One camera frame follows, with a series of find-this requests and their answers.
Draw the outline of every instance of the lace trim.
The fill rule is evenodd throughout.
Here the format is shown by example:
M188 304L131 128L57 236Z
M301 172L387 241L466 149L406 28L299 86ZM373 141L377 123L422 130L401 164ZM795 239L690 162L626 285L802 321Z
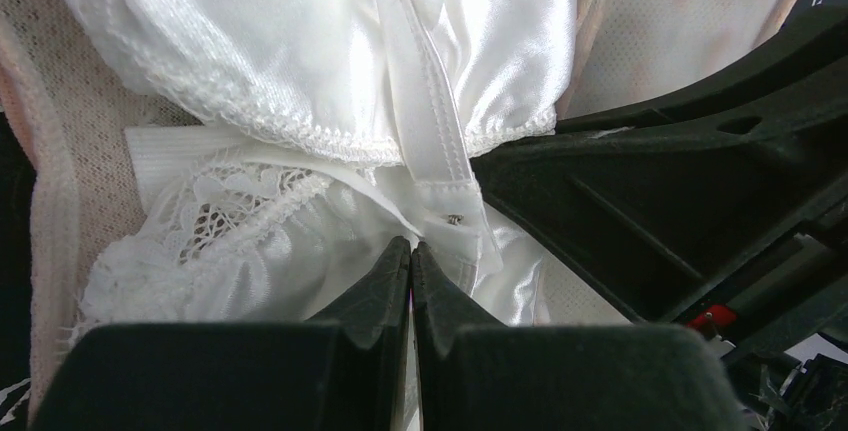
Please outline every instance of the lace trim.
M92 266L70 330L73 346L113 321L185 321L185 306L222 270L250 266L255 245L332 179L308 170L239 162L223 151L163 191L141 231Z
M393 138L364 140L349 132L303 122L299 116L276 109L257 92L256 86L214 55L213 47L197 43L194 57L205 56L202 66L189 66L162 53L155 53L144 43L122 34L131 29L134 18L126 3L105 0L102 3L68 0L77 19L83 24L92 43L104 60L123 72L124 84L138 92L156 90L203 122L227 123L260 141L306 150L321 158L352 162L361 166L394 166L403 164L398 143ZM556 122L553 106L522 126L487 134L464 132L468 153L484 154L498 145L516 139L545 134Z

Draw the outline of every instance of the black plastic part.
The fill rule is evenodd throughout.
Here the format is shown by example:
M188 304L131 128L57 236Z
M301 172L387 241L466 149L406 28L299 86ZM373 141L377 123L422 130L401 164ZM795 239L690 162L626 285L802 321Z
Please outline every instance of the black plastic part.
M732 365L754 354L772 357L835 322L848 312L848 254L816 270L806 281L774 300L748 319L726 330L736 348L722 359Z
M507 328L412 256L424 431L742 429L724 370L669 325Z
M848 313L828 323L819 331L821 336L848 353Z
M848 364L818 355L784 394L788 415L777 414L769 431L848 429Z
M727 375L739 402L760 416L766 416L771 406L763 401L763 373L775 388L780 389L800 366L799 360L786 353L768 358L749 355L728 366Z
M812 10L690 88L475 158L484 198L630 319L688 322L777 243L844 245L846 30Z
M30 237L29 210L35 171L15 139L6 115L0 113L0 389L30 375ZM20 387L0 404L0 417L6 416L26 392ZM2 426L3 431L23 430L27 403L18 406L15 420Z
M396 238L305 323L93 330L32 429L392 429L402 418L409 257L409 243Z

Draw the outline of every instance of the white satin fabric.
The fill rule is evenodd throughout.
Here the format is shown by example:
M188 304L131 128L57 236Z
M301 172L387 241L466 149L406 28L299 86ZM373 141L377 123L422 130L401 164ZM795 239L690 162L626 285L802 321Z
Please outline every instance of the white satin fabric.
M376 0L66 1L133 90L315 156L403 162ZM470 155L553 128L575 0L411 1Z

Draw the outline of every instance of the stitching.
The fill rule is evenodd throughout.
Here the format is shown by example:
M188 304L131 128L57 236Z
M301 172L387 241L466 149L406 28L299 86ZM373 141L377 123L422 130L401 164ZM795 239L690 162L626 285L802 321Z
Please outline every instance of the stitching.
M415 187L427 189L438 188L437 190L439 192L462 192L468 190L475 191L479 189L476 181L467 184L445 184L437 181L418 181L415 183Z
M435 61L435 59L437 59L437 57L433 56L433 54L435 54L435 53L432 49L432 45L427 46L427 43L423 43L423 46L425 47L425 52L428 52L428 54L429 54L429 56L428 56L429 59L426 59L425 62L426 62L426 65L430 68L430 71L432 73L431 78L434 75L436 76L436 78L435 78L436 86L440 87L441 90L444 92L445 91L445 80L440 79L440 78L443 78L443 76L441 75L441 73L439 72L440 70L436 67L436 65L434 63L434 61ZM440 134L442 132L445 132L447 134L447 137L450 139L451 145L452 145L452 148L453 148L453 155L454 155L453 157L454 157L454 161L456 162L456 165L457 165L457 171L459 172L460 177L462 177L463 179L467 179L468 176L465 173L465 169L464 169L465 166L463 166L463 161L467 162L468 157L465 156L465 159L463 160L464 153L461 152L462 147L463 147L462 146L461 134L460 134L459 137L457 137L456 133L452 132L454 130L448 124L448 120L450 119L450 117L446 117L444 114L441 113L442 110L447 111L448 109L453 109L454 110L453 111L453 117L457 118L455 104L453 102L451 102L451 106L450 106L450 108L448 108L448 106L445 105L443 93L439 93L439 99L441 100L442 107L439 108L438 110L436 110L436 116L438 118L441 118L443 125L440 124L438 131L439 131ZM451 169L451 177L453 177L453 179L456 179L456 177L453 173L453 169Z
M431 111L434 111L433 117L435 118L435 121L436 121L436 132L438 133L438 136L439 136L439 141L440 141L440 144L442 146L442 152L443 152L443 155L444 155L444 158L445 158L445 162L448 165L448 172L450 173L451 179L455 180L456 174L454 172L453 167L450 165L450 151L448 150L448 146L447 146L448 143L445 140L445 135L443 134L443 131L442 131L443 128L444 128L444 124L441 122L440 118L443 118L443 117L440 116L440 113L438 112L438 109L441 109L441 106L444 106L444 102L442 101L441 93L438 93L435 90L435 83L433 83L433 79L432 79L432 76L430 74L430 69L428 69L428 65L429 65L428 56L426 56L426 53L423 49L423 43L421 42L421 37L415 32L415 28L414 28L412 16L411 16L412 10L410 9L412 7L412 4L409 2L409 0L398 0L398 2L400 4L401 9L403 10L404 17L405 17L406 23L407 23L408 31L412 35L412 39L415 42L415 47L416 47L416 50L418 51L418 58L420 60L422 60L423 63L424 63L424 67L421 68L421 74L424 77L424 80L425 80L426 85L427 85L427 91L430 95L430 108L431 108Z
M65 136L54 104L33 63L18 43L11 25L0 17L0 65L18 84L36 143L39 177L33 189L30 229L32 233L32 281L34 307L32 347L29 356L32 378L29 411L34 412L46 392L59 360L54 326L73 313L67 286L78 279L79 188L75 166L68 158Z

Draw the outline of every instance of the white lace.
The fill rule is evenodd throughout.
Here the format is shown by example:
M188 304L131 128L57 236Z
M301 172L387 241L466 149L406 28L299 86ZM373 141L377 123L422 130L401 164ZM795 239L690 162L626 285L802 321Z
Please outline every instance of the white lace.
M259 239L331 182L308 170L240 162L235 152L206 160L162 193L137 235L100 255L71 344L108 322L192 320L185 305L193 293L223 270L249 268Z

